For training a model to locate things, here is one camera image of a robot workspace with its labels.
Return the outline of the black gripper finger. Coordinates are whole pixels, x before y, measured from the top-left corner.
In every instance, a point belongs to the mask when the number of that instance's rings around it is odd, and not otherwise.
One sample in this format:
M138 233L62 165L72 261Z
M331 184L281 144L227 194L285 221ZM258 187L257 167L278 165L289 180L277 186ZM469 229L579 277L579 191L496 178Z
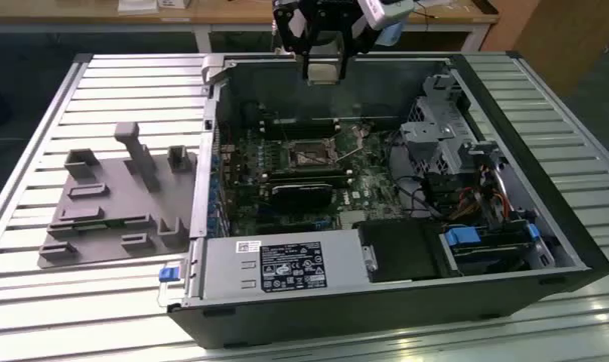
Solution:
M283 49L298 56L302 77L307 79L313 48L313 1L274 1L273 18Z
M347 64L357 54L366 54L376 43L376 31L370 28L365 16L355 20L343 20L341 26L341 69L338 78L346 77Z

